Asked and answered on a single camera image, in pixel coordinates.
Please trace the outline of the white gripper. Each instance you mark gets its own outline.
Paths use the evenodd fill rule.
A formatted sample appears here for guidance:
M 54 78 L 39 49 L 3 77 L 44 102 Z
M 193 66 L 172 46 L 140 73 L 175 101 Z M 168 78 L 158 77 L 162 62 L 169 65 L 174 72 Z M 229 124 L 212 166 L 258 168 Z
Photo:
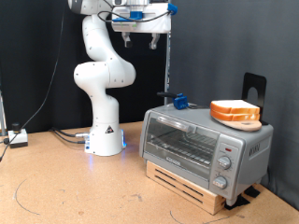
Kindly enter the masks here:
M 122 32 L 121 36 L 126 48 L 133 45 L 128 32 L 153 33 L 149 48 L 157 49 L 159 34 L 171 30 L 171 14 L 168 6 L 144 6 L 142 9 L 128 6 L 115 7 L 112 14 L 112 28 L 116 32 Z

